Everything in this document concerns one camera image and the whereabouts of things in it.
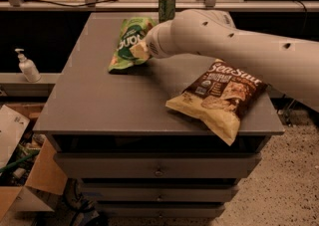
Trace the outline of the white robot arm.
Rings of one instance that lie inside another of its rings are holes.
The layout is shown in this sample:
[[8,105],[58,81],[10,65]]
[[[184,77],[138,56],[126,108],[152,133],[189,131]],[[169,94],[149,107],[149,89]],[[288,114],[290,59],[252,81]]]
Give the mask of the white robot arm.
[[178,54],[219,58],[319,111],[319,43],[237,29],[218,10],[184,10],[131,47],[136,58]]

